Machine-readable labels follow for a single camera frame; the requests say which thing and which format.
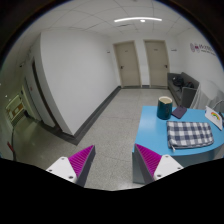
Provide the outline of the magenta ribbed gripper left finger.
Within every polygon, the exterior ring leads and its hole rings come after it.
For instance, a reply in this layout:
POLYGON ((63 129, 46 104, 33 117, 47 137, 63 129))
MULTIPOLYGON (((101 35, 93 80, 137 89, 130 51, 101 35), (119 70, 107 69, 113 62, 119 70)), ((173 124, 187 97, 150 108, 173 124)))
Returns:
POLYGON ((70 157, 60 157, 47 171, 84 187, 95 154, 95 146, 88 146, 70 157))

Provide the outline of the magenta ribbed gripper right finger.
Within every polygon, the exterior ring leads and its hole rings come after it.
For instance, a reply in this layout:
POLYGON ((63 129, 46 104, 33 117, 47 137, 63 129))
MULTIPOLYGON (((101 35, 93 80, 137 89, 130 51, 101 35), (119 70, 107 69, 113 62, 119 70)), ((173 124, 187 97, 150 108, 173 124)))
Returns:
POLYGON ((142 145, 134 145, 134 156, 139 165, 144 184, 157 181, 183 169, 170 155, 160 155, 142 145))

